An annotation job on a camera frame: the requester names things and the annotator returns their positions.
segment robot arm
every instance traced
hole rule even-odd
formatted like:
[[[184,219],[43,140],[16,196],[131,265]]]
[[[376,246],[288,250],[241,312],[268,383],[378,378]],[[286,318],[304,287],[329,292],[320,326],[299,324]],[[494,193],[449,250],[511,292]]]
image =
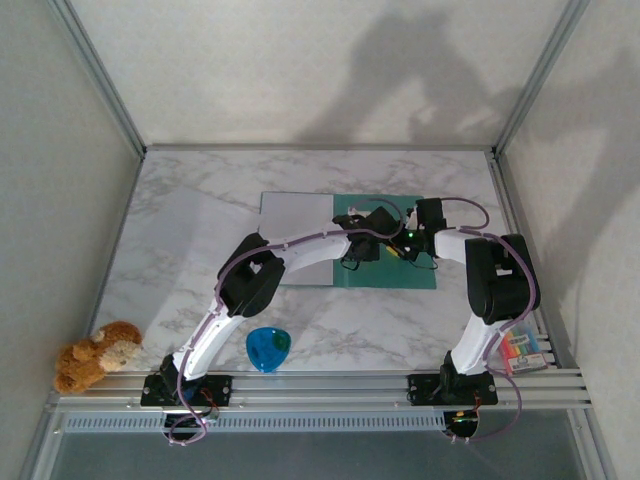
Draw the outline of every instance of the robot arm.
[[[196,382],[206,375],[211,361],[238,325],[268,306],[285,271],[330,259],[375,261],[379,245],[384,243],[401,259],[413,261],[425,252],[466,266],[473,314],[459,344],[447,354],[441,367],[441,376],[446,377],[443,381],[455,385],[462,377],[485,372],[488,354],[497,346],[497,335],[526,310],[531,300],[525,272],[500,244],[508,243],[532,272],[524,240],[519,235],[498,240],[447,229],[440,199],[416,202],[406,222],[394,220],[379,207],[366,217],[336,217],[334,223],[309,235],[265,240],[258,233],[251,234],[218,274],[215,298],[195,333],[182,348],[165,357],[160,373],[170,392],[175,392],[179,377],[183,384]],[[539,303],[537,292],[536,282],[533,308]]]

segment brown teddy bear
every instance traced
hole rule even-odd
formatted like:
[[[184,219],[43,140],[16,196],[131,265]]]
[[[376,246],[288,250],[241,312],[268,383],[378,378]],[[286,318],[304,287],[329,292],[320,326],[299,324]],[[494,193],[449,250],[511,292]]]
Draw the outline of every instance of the brown teddy bear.
[[[82,393],[109,372],[121,370],[140,350],[142,335],[135,325],[118,321],[90,338],[67,345],[58,355],[54,386],[60,393]]]

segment gray wall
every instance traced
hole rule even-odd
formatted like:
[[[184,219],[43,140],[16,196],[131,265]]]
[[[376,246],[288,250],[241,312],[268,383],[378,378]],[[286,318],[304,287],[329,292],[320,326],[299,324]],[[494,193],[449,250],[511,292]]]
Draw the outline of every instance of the gray wall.
[[[82,334],[137,160],[44,0],[0,15],[0,478],[14,479],[58,348]]]
[[[148,144],[488,145],[566,1],[73,4]]]
[[[551,317],[621,478],[640,478],[640,5],[593,1],[508,149]]]

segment small box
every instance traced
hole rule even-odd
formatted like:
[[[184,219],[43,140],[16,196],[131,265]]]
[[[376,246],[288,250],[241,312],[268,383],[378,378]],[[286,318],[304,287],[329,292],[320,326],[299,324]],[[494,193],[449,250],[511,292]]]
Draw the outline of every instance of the small box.
[[[500,353],[509,375],[547,368],[531,327],[515,326],[502,339]]]

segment marble surface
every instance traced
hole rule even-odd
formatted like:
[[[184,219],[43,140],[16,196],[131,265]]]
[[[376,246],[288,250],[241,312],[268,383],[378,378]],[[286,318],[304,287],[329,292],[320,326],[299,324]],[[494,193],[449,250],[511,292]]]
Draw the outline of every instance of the marble surface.
[[[263,191],[458,195],[485,205],[489,230],[505,233],[482,152],[150,152],[95,323],[125,319],[141,328],[144,349],[129,370],[157,368],[189,337],[212,298],[218,271],[212,262],[158,248],[146,233],[179,189],[254,213]],[[481,220],[464,204],[444,208],[450,225]],[[460,339],[470,309],[462,265],[440,261],[436,277],[436,290],[281,287],[267,310],[233,333],[211,368],[253,369],[245,338],[268,325],[292,336],[281,370],[437,368]]]

